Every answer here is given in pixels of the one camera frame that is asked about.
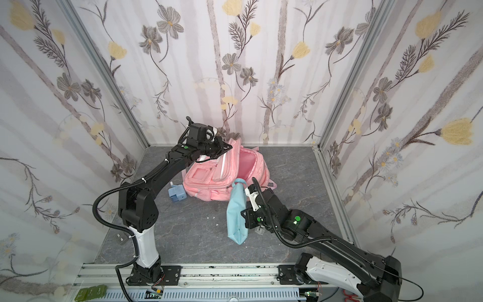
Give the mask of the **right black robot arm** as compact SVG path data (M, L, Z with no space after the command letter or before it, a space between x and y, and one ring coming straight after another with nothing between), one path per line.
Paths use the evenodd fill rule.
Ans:
M298 282L325 283L362 301L400 301L406 281L399 260L362 250L329 231L302 210L289 209L270 188L253 178L247 188L250 205L241 212L249 229L263 227L290 249L309 247L329 262L303 252L294 271Z

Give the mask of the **teal pencil case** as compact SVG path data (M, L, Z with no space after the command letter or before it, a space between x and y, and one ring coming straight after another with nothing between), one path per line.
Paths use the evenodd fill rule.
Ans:
M233 182L230 201L226 209L227 235L238 245L243 244L249 234L249 230L245 226L245 219L241 214L247 207L246 185L246 181L240 178Z

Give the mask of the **pink backpack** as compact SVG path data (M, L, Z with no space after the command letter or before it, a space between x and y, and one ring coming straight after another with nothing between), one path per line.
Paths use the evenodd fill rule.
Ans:
M229 144L232 149L220 158L196 162L182 173L188 195L202 201L229 201L235 180L242 179L250 186L253 177L263 189L277 187L258 147L245 148L240 140L234 139Z

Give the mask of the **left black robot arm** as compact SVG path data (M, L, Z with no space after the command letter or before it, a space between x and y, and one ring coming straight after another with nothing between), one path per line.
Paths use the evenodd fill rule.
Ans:
M138 276L142 283L151 285L159 284L165 276L153 231L159 216L155 203L158 194L185 168L195 162L199 163L200 157L204 157L205 161L212 161L231 148L229 143L218 136L216 128L188 119L188 126L177 144L167 152L164 161L137 181L122 184L95 199L92 205L94 218L110 229L126 233L133 242L133 259L114 268L127 301L131 301L132 298L125 287L121 269L133 266L132 276ZM123 221L122 225L110 223L99 214L100 202L114 193L119 194L118 215Z

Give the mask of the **light blue pencil sharpener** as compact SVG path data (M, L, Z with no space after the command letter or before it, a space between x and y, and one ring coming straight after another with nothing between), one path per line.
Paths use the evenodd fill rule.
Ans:
M174 184L171 182L171 187L168 189L168 194L172 202L178 202L187 198L187 193L182 184Z

